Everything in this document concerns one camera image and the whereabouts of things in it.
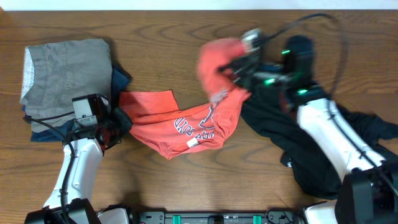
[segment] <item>white wall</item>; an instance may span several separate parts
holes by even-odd
[[[398,0],[0,0],[18,10],[398,9]]]

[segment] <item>cable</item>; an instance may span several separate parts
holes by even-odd
[[[35,120],[37,120],[37,121],[46,121],[46,120],[50,120],[50,119],[61,118],[63,116],[74,114],[74,113],[75,113],[74,111],[71,111],[71,112],[67,112],[67,113],[61,114],[61,115],[57,115],[57,116],[53,116],[53,117],[49,117],[49,118],[35,119]]]
[[[293,22],[287,24],[284,28],[282,28],[280,31],[276,32],[275,34],[272,34],[268,37],[265,37],[264,39],[254,42],[253,46],[258,47],[262,44],[265,44],[266,42],[277,37],[278,35],[281,35],[282,33],[290,30],[291,28],[300,25],[302,21],[306,21],[306,20],[314,18],[314,17],[324,17],[324,18],[331,20],[337,26],[337,29],[340,32],[340,44],[341,44],[340,60],[339,60],[338,67],[337,67],[337,70],[335,73],[335,78],[333,80],[332,88],[329,92],[330,100],[328,100],[326,103],[326,107],[328,109],[328,114],[329,114],[331,120],[333,121],[334,125],[340,130],[341,133],[343,133],[345,138],[350,141],[350,143],[356,148],[356,150],[361,154],[361,156],[363,156],[375,168],[375,170],[379,173],[380,177],[385,181],[385,183],[393,191],[393,193],[396,195],[396,197],[398,197],[398,190],[391,183],[391,181],[389,180],[387,175],[385,173],[383,173],[383,171],[366,155],[366,152],[364,152],[360,147],[358,147],[355,144],[355,142],[353,142],[353,140],[351,140],[348,137],[348,135],[343,131],[343,129],[340,127],[340,125],[336,122],[335,116],[331,112],[331,109],[330,109],[331,100],[333,98],[333,95],[335,94],[335,91],[337,90],[337,86],[341,80],[341,77],[343,76],[343,72],[344,72],[344,69],[346,68],[347,61],[348,61],[348,41],[347,41],[344,29],[342,28],[340,21],[336,17],[329,15],[329,14],[325,14],[325,13],[315,13],[315,14],[311,14],[308,16],[304,16],[304,17],[301,17],[300,19],[297,19],[296,21],[293,21]]]
[[[67,195],[67,184],[68,184],[70,172],[72,170],[73,161],[76,158],[75,150],[74,150],[72,144],[70,143],[70,141],[67,140],[67,138],[57,128],[55,128],[55,127],[53,127],[53,126],[51,126],[51,125],[49,125],[49,124],[47,124],[47,123],[45,123],[45,122],[43,122],[41,120],[37,120],[37,119],[34,119],[34,118],[23,118],[23,119],[25,121],[36,122],[38,124],[41,124],[41,125],[44,125],[44,126],[50,128],[51,130],[55,131],[59,136],[61,136],[61,138],[65,141],[65,143],[69,145],[71,157],[70,157],[70,162],[69,162],[67,171],[66,171],[65,176],[64,176],[63,181],[62,181],[62,186],[61,186],[61,189],[60,189],[60,193],[61,193],[61,197],[60,198],[61,198],[62,215],[63,215],[63,217],[65,219],[65,222],[67,224],[70,224],[71,221],[70,221],[70,218],[68,216],[67,208],[65,206],[65,196]]]

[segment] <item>clothing tag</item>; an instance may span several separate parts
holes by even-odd
[[[193,146],[199,145],[199,142],[196,138],[193,138],[193,139],[187,141],[187,145],[189,148],[192,148]]]

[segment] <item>red cloth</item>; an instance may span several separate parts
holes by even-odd
[[[170,90],[121,93],[119,105],[134,123],[130,133],[168,159],[221,148],[236,129],[243,101],[250,93],[235,86],[218,67],[243,53],[238,39],[203,46],[198,78],[211,103],[179,110]]]

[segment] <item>green clip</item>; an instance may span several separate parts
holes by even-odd
[[[253,224],[261,224],[261,216],[253,215]]]
[[[173,224],[181,224],[181,216],[173,215]]]

